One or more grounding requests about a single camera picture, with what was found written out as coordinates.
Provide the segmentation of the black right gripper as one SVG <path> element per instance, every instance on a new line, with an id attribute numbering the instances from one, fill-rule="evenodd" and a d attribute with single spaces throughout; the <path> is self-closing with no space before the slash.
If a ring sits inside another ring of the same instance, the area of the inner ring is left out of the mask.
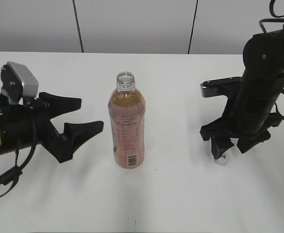
<path id="1" fill-rule="evenodd" d="M 238 138 L 237 147 L 241 153 L 245 153 L 257 144 L 269 140 L 271 134 L 268 129 L 279 126 L 281 121 L 278 113 L 232 110 L 202 126 L 200 134 L 204 141 L 211 138 L 211 153 L 218 160 L 234 146 L 230 138 Z"/>

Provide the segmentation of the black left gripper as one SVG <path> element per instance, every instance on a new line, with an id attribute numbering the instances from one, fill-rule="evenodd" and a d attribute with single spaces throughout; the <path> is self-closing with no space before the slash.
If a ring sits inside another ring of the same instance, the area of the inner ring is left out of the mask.
<path id="1" fill-rule="evenodd" d="M 65 123 L 64 133 L 59 133 L 51 119 L 77 111 L 81 104 L 80 98 L 41 92 L 36 99 L 10 105 L 0 94 L 0 155 L 42 145 L 59 163 L 71 160 L 80 146 L 103 131 L 104 122 Z"/>

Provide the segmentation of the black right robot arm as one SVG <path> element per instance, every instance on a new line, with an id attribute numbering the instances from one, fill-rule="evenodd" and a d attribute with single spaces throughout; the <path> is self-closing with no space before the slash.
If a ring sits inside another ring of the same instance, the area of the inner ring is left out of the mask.
<path id="1" fill-rule="evenodd" d="M 283 28 L 255 34 L 244 46 L 244 73 L 241 77 L 203 82 L 205 98 L 226 96 L 220 118 L 201 127 L 204 141 L 211 142 L 211 153 L 219 160 L 237 139 L 241 153 L 270 139 L 269 128 L 277 127 L 284 116 L 276 101 L 284 94 L 284 19 Z"/>

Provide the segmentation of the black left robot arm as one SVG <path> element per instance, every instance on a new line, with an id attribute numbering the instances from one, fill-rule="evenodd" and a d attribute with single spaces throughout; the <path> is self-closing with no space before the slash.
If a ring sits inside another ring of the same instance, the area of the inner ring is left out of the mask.
<path id="1" fill-rule="evenodd" d="M 23 104 L 10 104 L 8 97 L 0 94 L 0 155 L 36 143 L 59 163 L 71 160 L 80 146 L 103 131 L 104 123 L 65 123 L 63 133 L 59 133 L 51 120 L 79 110 L 81 104 L 80 98 L 47 92 L 40 92 L 36 99 L 25 99 Z"/>

